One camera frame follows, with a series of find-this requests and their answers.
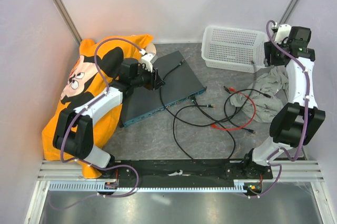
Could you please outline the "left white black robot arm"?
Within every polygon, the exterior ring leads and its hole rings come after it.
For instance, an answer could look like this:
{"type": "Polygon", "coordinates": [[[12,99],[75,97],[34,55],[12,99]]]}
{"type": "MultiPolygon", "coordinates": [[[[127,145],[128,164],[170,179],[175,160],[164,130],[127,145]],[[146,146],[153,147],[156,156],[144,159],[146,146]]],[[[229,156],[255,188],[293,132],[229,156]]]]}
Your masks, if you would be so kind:
{"type": "Polygon", "coordinates": [[[144,87],[157,90],[165,85],[158,70],[151,63],[139,63],[127,58],[119,66],[117,79],[98,96],[75,109],[60,112],[53,138],[53,147],[61,151],[61,161],[66,162],[64,153],[93,166],[103,178],[115,174],[115,158],[94,144],[94,125],[109,111],[129,98],[134,89],[144,87]]]}

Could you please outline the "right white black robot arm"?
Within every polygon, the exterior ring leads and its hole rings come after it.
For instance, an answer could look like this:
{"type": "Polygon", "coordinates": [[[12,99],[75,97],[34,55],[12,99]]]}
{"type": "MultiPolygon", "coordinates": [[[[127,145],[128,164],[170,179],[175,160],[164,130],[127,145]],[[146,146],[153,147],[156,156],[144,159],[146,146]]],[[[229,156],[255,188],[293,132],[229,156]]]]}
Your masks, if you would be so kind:
{"type": "Polygon", "coordinates": [[[284,66],[288,74],[289,94],[286,105],[271,122],[269,137],[250,151],[250,160],[241,165],[246,178],[260,173],[260,166],[285,153],[290,161],[298,159],[302,147],[309,144],[325,120],[325,111],[318,108],[313,90],[315,50],[308,47],[311,29],[288,24],[266,24],[269,41],[265,42],[267,66],[284,66]],[[289,150],[295,149],[292,157],[289,150]]]}

